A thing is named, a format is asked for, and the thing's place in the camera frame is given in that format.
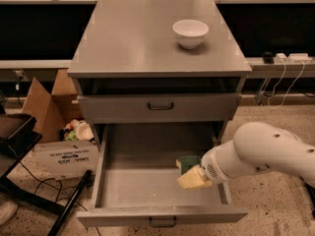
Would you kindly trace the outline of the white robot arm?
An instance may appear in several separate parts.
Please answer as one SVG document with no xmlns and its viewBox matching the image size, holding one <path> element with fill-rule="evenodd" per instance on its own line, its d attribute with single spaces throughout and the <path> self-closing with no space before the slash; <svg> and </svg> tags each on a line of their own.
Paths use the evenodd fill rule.
<svg viewBox="0 0 315 236">
<path fill-rule="evenodd" d="M 277 171 L 315 187 L 315 147 L 296 134 L 261 122 L 242 125 L 233 139 L 208 150 L 192 162 L 176 159 L 183 189 L 207 188 L 231 179 Z"/>
</svg>

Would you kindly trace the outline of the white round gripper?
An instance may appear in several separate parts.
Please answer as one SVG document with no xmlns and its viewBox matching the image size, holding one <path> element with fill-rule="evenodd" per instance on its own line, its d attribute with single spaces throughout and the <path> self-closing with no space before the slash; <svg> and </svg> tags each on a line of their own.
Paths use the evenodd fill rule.
<svg viewBox="0 0 315 236">
<path fill-rule="evenodd" d="M 256 174 L 256 166 L 249 162 L 249 155 L 258 154 L 253 142 L 231 140 L 208 150 L 195 165 L 181 175 L 177 182 L 183 189 L 208 188 L 241 176 Z"/>
</svg>

